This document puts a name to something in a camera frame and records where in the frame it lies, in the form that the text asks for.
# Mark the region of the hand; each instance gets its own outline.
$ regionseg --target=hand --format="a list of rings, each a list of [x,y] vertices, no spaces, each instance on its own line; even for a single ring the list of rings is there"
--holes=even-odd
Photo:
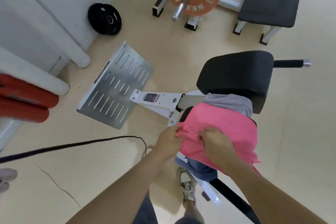
[[[221,166],[236,158],[231,140],[218,128],[205,128],[199,132],[205,148],[205,155],[214,164]]]
[[[168,127],[161,132],[157,139],[153,151],[160,154],[164,161],[174,157],[181,148],[183,138],[175,136],[180,128],[182,128],[180,125]]]

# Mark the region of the forearm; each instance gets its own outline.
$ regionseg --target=forearm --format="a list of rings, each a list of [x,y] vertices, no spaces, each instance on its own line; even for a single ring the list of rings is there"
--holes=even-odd
[[[68,224],[130,224],[164,163],[152,150],[131,170],[81,209]]]
[[[325,222],[237,157],[220,166],[241,189],[262,224]]]

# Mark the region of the pink shirt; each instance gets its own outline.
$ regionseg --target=pink shirt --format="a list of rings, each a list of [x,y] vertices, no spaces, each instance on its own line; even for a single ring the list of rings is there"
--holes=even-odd
[[[178,135],[184,137],[180,152],[186,157],[225,173],[205,156],[203,141],[198,135],[206,127],[217,127],[232,141],[239,157],[250,166],[258,163],[258,156],[254,153],[258,143],[257,126],[253,120],[239,112],[199,103],[192,108],[186,120],[179,124],[182,129]]]

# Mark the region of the beige floor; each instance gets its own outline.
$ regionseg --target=beige floor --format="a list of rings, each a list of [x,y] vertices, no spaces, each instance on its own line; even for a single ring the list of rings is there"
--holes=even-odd
[[[197,32],[171,21],[168,3],[160,18],[151,15],[155,0],[115,0],[123,17],[116,37],[100,36],[89,50],[92,64],[74,64],[63,72],[71,90],[43,124],[24,124],[5,154],[118,135],[137,135],[154,144],[167,121],[136,107],[121,130],[87,118],[76,106],[116,48],[127,40],[155,72],[146,90],[196,90],[203,64],[211,57],[246,50],[267,50],[276,59],[311,58],[310,69],[275,69],[258,123],[256,167],[267,179],[329,223],[336,223],[336,4],[335,0],[300,0],[296,25],[281,30],[267,47],[259,44],[266,26],[248,24],[233,35],[237,14],[216,8],[204,16]],[[121,139],[61,150],[11,162],[19,177],[0,200],[1,223],[65,223],[108,185],[131,168],[143,152],[140,140]],[[173,162],[167,163],[151,187],[159,223],[182,216]],[[54,182],[67,191],[76,202]],[[236,191],[228,178],[222,177]],[[198,190],[198,206],[206,223],[249,223],[224,198],[216,207]]]

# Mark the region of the denim shorts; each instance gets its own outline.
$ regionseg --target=denim shorts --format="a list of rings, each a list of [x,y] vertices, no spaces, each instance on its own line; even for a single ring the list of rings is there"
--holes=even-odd
[[[132,224],[158,224],[156,214],[149,196],[146,195]],[[188,215],[179,219],[175,224],[202,224],[193,216]]]

